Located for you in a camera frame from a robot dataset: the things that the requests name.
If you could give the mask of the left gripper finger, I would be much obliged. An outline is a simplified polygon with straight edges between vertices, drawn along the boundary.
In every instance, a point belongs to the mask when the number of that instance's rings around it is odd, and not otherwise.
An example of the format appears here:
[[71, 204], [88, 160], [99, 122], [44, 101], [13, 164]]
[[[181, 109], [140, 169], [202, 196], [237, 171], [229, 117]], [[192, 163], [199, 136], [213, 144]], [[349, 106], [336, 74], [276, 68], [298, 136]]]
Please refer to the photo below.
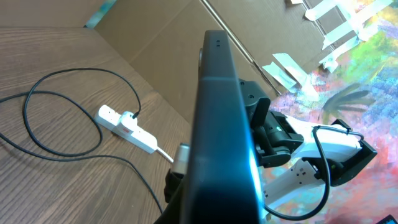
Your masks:
[[173, 194], [166, 209], [161, 216], [154, 222], [154, 224], [179, 224], [180, 214], [182, 210], [184, 184], [180, 184]]

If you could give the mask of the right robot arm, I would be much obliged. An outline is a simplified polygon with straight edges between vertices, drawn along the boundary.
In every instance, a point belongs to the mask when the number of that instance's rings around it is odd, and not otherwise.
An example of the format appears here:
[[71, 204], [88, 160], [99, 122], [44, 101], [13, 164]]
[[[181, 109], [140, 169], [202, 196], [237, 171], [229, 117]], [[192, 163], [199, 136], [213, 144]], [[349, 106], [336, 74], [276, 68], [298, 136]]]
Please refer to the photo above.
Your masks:
[[319, 125], [269, 109], [254, 82], [199, 81], [192, 141], [166, 176], [172, 223], [257, 223], [299, 193], [347, 183], [376, 151], [342, 120]]

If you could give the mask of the Samsung Galaxy smartphone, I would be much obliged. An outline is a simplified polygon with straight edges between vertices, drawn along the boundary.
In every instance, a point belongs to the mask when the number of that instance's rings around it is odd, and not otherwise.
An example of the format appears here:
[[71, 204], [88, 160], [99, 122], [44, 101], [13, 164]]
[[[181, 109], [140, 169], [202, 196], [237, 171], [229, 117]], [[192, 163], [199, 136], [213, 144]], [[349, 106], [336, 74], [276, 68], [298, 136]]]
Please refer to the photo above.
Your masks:
[[243, 96], [223, 30], [205, 32], [181, 223], [260, 223], [263, 196]]

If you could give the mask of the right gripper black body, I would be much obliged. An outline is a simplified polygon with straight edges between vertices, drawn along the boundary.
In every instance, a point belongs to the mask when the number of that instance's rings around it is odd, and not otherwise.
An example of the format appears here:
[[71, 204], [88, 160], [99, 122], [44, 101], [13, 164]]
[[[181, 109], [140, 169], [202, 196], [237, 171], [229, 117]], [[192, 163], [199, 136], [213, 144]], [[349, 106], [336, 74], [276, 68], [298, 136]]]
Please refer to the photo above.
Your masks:
[[167, 203], [170, 202], [172, 196], [176, 192], [184, 176], [185, 176], [184, 174], [173, 172], [171, 171], [171, 169], [168, 170], [165, 176], [165, 187], [164, 187], [164, 197]]

